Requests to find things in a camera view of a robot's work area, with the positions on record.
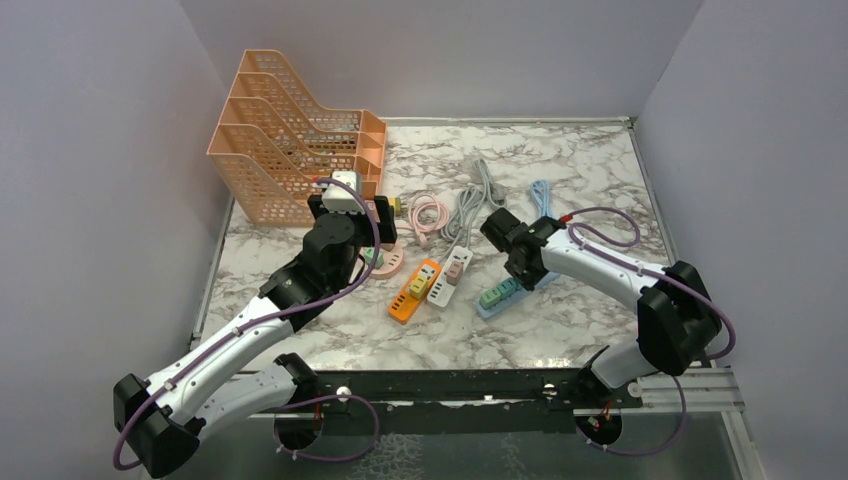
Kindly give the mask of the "green plug adapter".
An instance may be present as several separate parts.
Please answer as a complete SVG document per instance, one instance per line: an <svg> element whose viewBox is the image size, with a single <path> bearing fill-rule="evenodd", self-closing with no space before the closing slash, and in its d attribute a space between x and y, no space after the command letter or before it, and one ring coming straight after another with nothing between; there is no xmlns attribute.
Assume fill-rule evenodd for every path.
<svg viewBox="0 0 848 480"><path fill-rule="evenodd" d="M478 305L485 310L491 309L502 300L500 288L495 286L485 290L479 297Z"/></svg>
<svg viewBox="0 0 848 480"><path fill-rule="evenodd" d="M375 269L380 269L384 264L384 255L381 249L374 247L366 247L362 249L363 261L366 265L373 265Z"/></svg>

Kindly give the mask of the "yellow cube plug adapter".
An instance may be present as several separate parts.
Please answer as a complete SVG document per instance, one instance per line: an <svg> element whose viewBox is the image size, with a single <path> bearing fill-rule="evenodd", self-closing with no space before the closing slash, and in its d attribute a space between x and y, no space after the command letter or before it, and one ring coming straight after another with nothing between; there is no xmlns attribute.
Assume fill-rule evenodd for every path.
<svg viewBox="0 0 848 480"><path fill-rule="evenodd" d="M425 274L417 275L408 285L409 295L416 300L423 298L429 290L430 279L431 277Z"/></svg>

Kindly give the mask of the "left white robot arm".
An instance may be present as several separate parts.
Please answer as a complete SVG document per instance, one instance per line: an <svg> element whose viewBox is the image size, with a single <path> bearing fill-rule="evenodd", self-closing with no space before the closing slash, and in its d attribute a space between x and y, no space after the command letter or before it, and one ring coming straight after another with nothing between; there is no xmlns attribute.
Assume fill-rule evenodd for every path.
<svg viewBox="0 0 848 480"><path fill-rule="evenodd" d="M153 478L180 468L202 442L268 408L306 408L314 372L296 354L258 373L236 373L260 353L294 335L335 301L352 293L368 272L353 275L363 247L394 243L394 209L381 195L343 210L337 200L313 195L315 222L302 250L276 270L247 306L213 337L180 360L141 378L128 374L113 388L114 422L123 447Z"/></svg>

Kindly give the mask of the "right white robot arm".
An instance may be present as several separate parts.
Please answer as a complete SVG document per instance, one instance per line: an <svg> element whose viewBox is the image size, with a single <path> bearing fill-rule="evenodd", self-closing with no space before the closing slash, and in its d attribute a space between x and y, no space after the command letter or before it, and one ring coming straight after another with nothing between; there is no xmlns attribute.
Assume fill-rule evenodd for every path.
<svg viewBox="0 0 848 480"><path fill-rule="evenodd" d="M580 369L574 390L589 406L604 405L639 377L683 374L692 362L710 357L707 347L721 331L728 343L714 356L721 358L735 347L731 321L689 263L662 266L629 257L621 251L624 243L571 214L526 224L500 208L483 222L481 232L506 254L506 271L525 291L553 274L568 276L635 314L636 337L603 348Z"/></svg>

